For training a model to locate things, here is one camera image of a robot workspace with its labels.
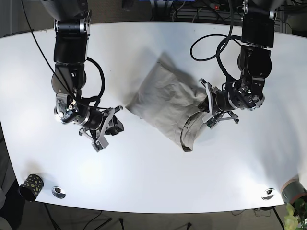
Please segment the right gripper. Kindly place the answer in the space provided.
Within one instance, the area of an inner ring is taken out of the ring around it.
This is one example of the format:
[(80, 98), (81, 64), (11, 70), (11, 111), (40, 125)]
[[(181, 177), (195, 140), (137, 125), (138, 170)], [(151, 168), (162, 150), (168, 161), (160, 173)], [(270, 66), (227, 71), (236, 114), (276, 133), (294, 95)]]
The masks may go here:
[(120, 110), (123, 110), (122, 106), (104, 111), (90, 109), (84, 121), (79, 124), (82, 127), (79, 135), (88, 138), (96, 152), (109, 145), (105, 135), (114, 136), (124, 131), (123, 124), (115, 116)]

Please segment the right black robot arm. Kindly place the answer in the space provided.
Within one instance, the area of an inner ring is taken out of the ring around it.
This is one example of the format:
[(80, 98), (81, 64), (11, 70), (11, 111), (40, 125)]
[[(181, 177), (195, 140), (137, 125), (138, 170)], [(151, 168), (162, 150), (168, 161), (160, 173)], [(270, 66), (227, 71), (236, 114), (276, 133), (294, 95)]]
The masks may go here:
[[(51, 81), (56, 94), (55, 118), (62, 124), (79, 125), (79, 134), (90, 139), (99, 152), (108, 146), (105, 135), (117, 135), (124, 127), (115, 117), (122, 106), (98, 106), (105, 90), (105, 77), (99, 64), (87, 56), (91, 10), (85, 0), (53, 0), (44, 6), (54, 18), (56, 33), (55, 71)], [(97, 67), (101, 78), (99, 94), (90, 98), (82, 97), (86, 61)]]

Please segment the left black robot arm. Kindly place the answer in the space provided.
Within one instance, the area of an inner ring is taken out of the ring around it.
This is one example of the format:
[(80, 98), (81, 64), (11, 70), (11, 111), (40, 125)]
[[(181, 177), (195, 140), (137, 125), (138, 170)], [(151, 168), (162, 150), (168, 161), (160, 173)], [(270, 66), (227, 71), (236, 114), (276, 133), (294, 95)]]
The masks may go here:
[[(204, 124), (210, 129), (222, 120), (239, 122), (238, 116), (233, 112), (236, 109), (253, 111), (263, 105), (265, 96), (263, 88), (265, 79), (272, 70), (271, 48), (274, 43), (274, 25), (276, 10), (263, 8), (253, 0), (243, 1), (242, 35), (232, 34), (234, 26), (233, 2), (228, 2), (230, 10), (230, 28), (228, 35), (219, 43), (215, 58), (222, 73), (226, 77), (221, 88), (212, 87), (204, 79), (200, 79), (206, 90), (207, 97), (198, 106), (206, 115)], [(232, 77), (222, 64), (220, 54), (229, 41), (240, 45), (240, 54), (237, 65), (241, 72), (240, 78)]]

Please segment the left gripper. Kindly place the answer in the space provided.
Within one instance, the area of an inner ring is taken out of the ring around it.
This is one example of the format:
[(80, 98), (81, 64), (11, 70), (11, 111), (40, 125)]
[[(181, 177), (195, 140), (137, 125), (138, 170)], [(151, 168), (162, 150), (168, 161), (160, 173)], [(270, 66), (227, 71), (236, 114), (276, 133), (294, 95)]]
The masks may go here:
[(229, 103), (226, 90), (213, 88), (204, 79), (199, 79), (199, 82), (205, 88), (206, 93), (206, 98), (199, 103), (199, 110), (203, 112), (203, 123), (210, 129), (216, 127), (219, 122), (226, 120), (233, 120), (238, 124), (239, 117), (233, 113), (236, 108)]

